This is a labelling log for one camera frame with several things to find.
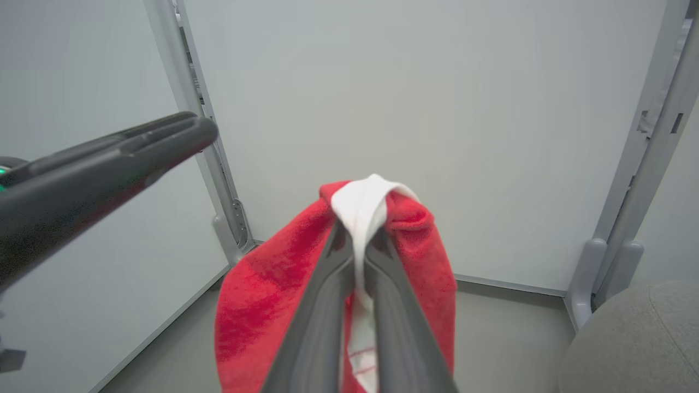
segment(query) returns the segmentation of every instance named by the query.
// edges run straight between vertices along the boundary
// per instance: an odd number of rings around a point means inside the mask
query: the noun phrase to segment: floor trim
[[[522,292],[531,292],[535,294],[545,294],[549,296],[565,297],[565,291],[552,290],[549,288],[532,287],[530,285],[508,283],[506,281],[489,280],[488,278],[465,276],[463,274],[454,274],[456,281],[463,281],[465,283],[474,283],[481,285],[488,285],[490,287],[505,288],[508,290],[516,290]]]
[[[132,360],[134,360],[138,354],[141,353],[149,344],[153,342],[153,340],[160,335],[165,329],[167,329],[170,324],[175,322],[175,320],[182,315],[183,312],[185,312],[194,302],[201,297],[201,295],[204,294],[204,292],[208,291],[209,288],[214,285],[221,277],[225,276],[226,273],[228,273],[231,270],[230,266],[226,266],[221,270],[214,278],[211,279],[206,285],[204,285],[203,288],[201,288],[192,298],[187,301],[182,307],[180,307],[179,310],[175,311],[172,316],[170,316],[165,323],[160,325],[156,331],[154,331],[150,336],[148,336],[145,341],[143,341],[136,349],[129,354],[129,356],[126,357],[126,359],[122,360],[121,363],[119,363],[107,376],[102,378],[101,381],[97,385],[95,385],[89,393],[99,393],[100,390],[102,390],[108,383],[111,381],[117,374],[124,369],[124,367],[127,366],[127,364],[131,363]]]

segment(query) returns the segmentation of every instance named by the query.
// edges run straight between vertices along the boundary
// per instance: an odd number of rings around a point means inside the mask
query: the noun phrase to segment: red cloth
[[[216,313],[215,349],[223,393],[258,392],[274,361],[336,217],[333,194],[348,182],[324,185],[320,199],[260,245],[228,274]],[[419,202],[392,192],[385,228],[454,371],[456,281],[434,217]],[[350,331],[352,298],[345,308]],[[345,348],[350,335],[345,334]],[[345,351],[344,393],[363,392]]]

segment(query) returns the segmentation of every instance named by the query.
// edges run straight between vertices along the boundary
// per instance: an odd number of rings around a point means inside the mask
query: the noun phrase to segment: gray cushion
[[[699,281],[632,287],[604,303],[561,365],[564,393],[699,392]]]

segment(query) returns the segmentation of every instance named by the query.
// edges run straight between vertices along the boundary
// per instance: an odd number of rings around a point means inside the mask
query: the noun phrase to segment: gray floor
[[[112,380],[112,392],[221,392],[213,352],[218,292],[206,292]],[[456,295],[461,392],[553,393],[573,337],[560,298],[461,284]]]

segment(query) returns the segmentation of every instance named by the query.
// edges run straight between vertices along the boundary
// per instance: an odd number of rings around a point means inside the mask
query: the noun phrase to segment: white wall
[[[636,240],[645,247],[631,285],[699,280],[699,101]]]
[[[0,155],[36,159],[177,112],[141,0],[0,3]],[[87,392],[227,267],[194,159],[0,301],[2,392]]]
[[[454,272],[566,290],[660,27],[655,0],[185,0],[233,179],[266,240],[371,173]]]

